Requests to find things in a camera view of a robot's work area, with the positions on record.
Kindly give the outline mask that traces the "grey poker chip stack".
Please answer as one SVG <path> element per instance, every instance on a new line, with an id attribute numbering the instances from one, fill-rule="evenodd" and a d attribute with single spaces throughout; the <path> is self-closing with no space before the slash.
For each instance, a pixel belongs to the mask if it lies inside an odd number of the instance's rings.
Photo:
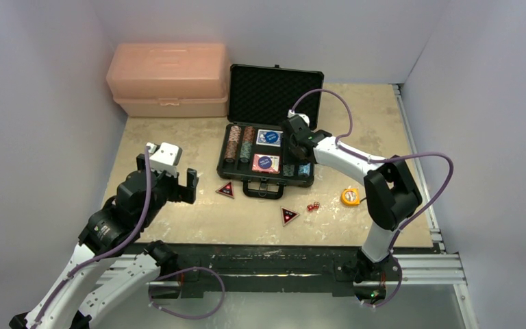
<path id="1" fill-rule="evenodd" d="M 285 164 L 282 173 L 286 177 L 293 177 L 295 175 L 295 166 L 293 164 Z"/>

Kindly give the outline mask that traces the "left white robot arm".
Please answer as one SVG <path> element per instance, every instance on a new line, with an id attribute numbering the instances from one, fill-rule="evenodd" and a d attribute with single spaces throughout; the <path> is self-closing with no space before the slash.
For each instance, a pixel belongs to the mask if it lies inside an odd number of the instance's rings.
<path id="1" fill-rule="evenodd" d="M 138 287 L 154 278 L 171 279 L 179 269 L 178 255 L 155 241 L 116 277 L 95 286 L 167 202 L 195 202 L 197 172 L 188 169 L 186 178 L 182 186 L 168 171 L 139 169 L 128 174 L 116 194 L 90 216 L 67 266 L 45 297 L 33 310 L 13 316 L 9 327 L 97 328 Z"/>

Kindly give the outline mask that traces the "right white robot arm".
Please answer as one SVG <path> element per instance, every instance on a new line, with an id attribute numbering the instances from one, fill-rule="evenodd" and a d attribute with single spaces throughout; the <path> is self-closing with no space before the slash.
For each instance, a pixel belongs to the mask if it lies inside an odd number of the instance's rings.
<path id="1" fill-rule="evenodd" d="M 405 160 L 382 158 L 340 143 L 323 131 L 313 132 L 296 114 L 280 124 L 287 150 L 298 160 L 330 167 L 364 187 L 367 210 L 373 220 L 360 248 L 359 274 L 373 279 L 384 270 L 383 260 L 401 222 L 422 204 L 421 192 Z"/>

